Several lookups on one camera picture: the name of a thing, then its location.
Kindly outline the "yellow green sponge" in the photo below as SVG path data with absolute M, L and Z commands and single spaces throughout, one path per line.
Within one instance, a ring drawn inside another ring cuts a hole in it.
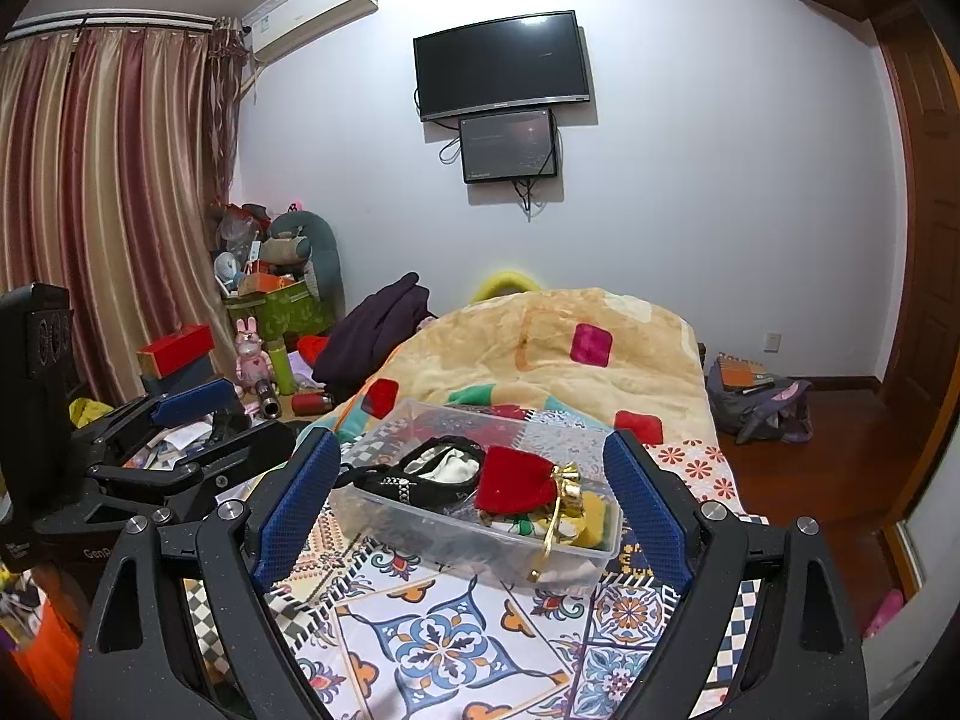
M 581 499 L 581 515 L 578 518 L 578 533 L 574 546 L 595 550 L 604 546 L 607 532 L 608 504 L 602 496 L 586 491 Z

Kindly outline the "clear plastic storage box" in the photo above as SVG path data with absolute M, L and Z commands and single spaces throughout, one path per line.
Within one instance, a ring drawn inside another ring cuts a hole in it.
M 347 450 L 332 511 L 350 535 L 453 571 L 585 592 L 622 541 L 604 442 L 556 411 L 405 400 Z

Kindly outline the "red velvet pouch gold ribbon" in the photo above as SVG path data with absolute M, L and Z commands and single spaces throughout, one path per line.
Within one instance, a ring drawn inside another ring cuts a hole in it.
M 574 463 L 556 465 L 537 454 L 492 445 L 487 452 L 475 509 L 487 515 L 512 517 L 547 507 L 548 518 L 540 554 L 530 567 L 530 582 L 539 582 L 558 541 L 563 514 L 581 515 L 581 475 Z

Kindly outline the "pink bunny plush toy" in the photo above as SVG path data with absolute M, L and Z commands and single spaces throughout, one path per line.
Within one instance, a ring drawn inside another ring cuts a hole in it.
M 274 382 L 274 366 L 263 349 L 254 317 L 236 320 L 235 376 L 243 392 L 254 392 L 261 382 Z

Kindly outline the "green cylinder bottle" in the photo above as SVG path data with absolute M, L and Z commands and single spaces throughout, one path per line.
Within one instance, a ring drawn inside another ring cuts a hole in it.
M 274 369 L 274 381 L 277 390 L 280 394 L 285 395 L 285 397 L 296 394 L 298 384 L 296 383 L 295 374 L 291 371 L 285 341 L 281 338 L 268 340 L 267 343 L 265 343 L 265 349 L 267 349 L 267 355 L 272 363 L 272 369 Z

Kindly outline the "red box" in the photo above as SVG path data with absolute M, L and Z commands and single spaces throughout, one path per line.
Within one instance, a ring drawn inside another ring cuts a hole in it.
M 213 348 L 212 330 L 205 323 L 197 323 L 152 341 L 137 351 L 137 359 L 144 376 L 164 379 L 208 355 Z

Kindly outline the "dark purple clothing pile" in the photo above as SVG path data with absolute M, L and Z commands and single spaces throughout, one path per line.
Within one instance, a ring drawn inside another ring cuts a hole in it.
M 332 330 L 313 364 L 313 379 L 335 403 L 356 394 L 399 344 L 433 314 L 430 291 L 410 271 L 361 301 Z

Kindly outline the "patterned patchwork bedsheet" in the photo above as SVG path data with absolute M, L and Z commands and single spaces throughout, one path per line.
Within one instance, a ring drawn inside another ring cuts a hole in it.
M 322 512 L 267 605 L 335 718 L 607 718 L 679 603 L 630 530 L 585 595 L 508 587 Z

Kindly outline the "purple backpack on floor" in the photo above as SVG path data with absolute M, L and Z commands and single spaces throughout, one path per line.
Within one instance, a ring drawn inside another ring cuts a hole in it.
M 716 429 L 737 445 L 757 440 L 805 444 L 814 435 L 805 379 L 781 377 L 747 359 L 719 355 L 706 378 Z

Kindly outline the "striped brown curtain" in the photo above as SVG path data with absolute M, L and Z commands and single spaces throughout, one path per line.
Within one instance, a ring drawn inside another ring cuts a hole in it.
M 142 390 L 140 349 L 184 325 L 235 347 L 213 275 L 245 62 L 210 31 L 85 26 L 2 47 L 2 286 L 68 289 L 73 346 L 99 400 Z

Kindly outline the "brown wooden door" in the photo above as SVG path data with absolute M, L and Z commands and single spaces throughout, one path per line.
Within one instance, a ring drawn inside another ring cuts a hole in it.
M 958 91 L 921 11 L 875 23 L 900 124 L 907 176 L 907 261 L 884 394 L 926 465 L 953 410 L 958 355 Z

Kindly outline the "yellow curved headboard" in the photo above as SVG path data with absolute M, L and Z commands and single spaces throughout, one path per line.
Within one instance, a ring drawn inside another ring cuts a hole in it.
M 472 302 L 502 298 L 503 296 L 509 296 L 509 294 L 530 293 L 530 291 L 540 291 L 540 289 L 542 289 L 542 286 L 522 271 L 500 270 L 480 284 L 480 288 L 473 294 Z

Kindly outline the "white air conditioner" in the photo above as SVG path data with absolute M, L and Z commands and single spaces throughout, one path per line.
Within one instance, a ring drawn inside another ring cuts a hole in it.
M 245 18 L 254 65 L 273 64 L 378 8 L 379 0 L 270 0 Z

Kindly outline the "white wall socket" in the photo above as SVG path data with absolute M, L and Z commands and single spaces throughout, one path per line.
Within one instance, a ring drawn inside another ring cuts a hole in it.
M 777 353 L 781 346 L 781 335 L 779 333 L 766 333 L 763 342 L 763 351 L 765 353 Z

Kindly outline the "large wall television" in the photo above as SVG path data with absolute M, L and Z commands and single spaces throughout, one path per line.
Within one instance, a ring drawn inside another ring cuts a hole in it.
M 413 41 L 422 121 L 590 99 L 586 54 L 571 10 L 510 16 Z

